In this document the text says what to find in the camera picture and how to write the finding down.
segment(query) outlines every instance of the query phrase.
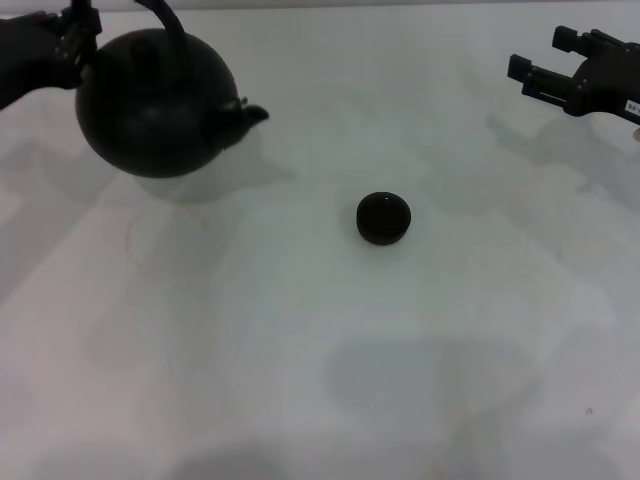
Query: robotic arm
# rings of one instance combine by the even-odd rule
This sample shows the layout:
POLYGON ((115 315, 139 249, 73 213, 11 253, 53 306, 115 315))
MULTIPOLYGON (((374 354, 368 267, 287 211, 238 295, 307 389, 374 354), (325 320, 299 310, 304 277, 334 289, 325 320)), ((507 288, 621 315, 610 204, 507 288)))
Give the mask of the robotic arm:
POLYGON ((39 88, 78 87, 101 31, 91 0, 72 0, 60 15, 0 20, 0 109, 39 88))
POLYGON ((522 83, 523 95, 561 107, 574 117, 608 112, 640 125, 640 45, 598 30, 578 36, 575 30, 558 27, 553 47, 587 59, 573 77, 567 77, 512 55, 508 76, 522 83))

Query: black round lid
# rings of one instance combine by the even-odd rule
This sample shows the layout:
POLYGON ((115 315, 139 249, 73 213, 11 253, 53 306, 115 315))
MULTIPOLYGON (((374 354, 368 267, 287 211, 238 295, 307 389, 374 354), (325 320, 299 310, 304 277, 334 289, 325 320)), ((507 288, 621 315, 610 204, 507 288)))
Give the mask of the black round lid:
POLYGON ((376 192, 358 205, 358 231, 375 245, 391 245, 400 240, 411 224, 411 209, 398 195, 376 192))

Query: white surface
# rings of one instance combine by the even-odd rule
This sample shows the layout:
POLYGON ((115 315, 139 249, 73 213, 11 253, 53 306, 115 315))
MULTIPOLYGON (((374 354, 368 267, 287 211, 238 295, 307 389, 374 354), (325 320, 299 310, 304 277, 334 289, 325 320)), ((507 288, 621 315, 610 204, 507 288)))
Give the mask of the white surface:
POLYGON ((116 172, 70 93, 0 115, 0 477, 637 479, 640 146, 506 70, 640 5, 181 18, 272 114, 204 170, 116 172))

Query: kettle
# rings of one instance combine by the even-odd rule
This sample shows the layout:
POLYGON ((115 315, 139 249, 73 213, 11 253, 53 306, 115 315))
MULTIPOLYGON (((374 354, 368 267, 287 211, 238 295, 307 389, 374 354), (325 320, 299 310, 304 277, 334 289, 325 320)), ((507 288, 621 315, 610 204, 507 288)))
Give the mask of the kettle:
POLYGON ((185 33, 164 0, 136 0, 164 29, 100 48, 76 94, 80 127, 105 160, 134 175, 184 175, 239 142, 267 111, 238 96, 220 55, 185 33))

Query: kettle handle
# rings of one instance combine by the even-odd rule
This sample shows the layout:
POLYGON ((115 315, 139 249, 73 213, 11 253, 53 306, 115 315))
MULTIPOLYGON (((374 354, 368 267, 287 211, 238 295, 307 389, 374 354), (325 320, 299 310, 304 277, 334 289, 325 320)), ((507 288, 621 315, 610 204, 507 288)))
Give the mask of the kettle handle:
POLYGON ((187 44, 187 34, 180 20, 173 10, 171 10, 171 7, 169 7, 165 0, 133 1, 151 10, 162 22, 176 50, 176 56, 181 64, 183 77, 191 78, 193 76, 193 59, 191 58, 191 52, 187 44))

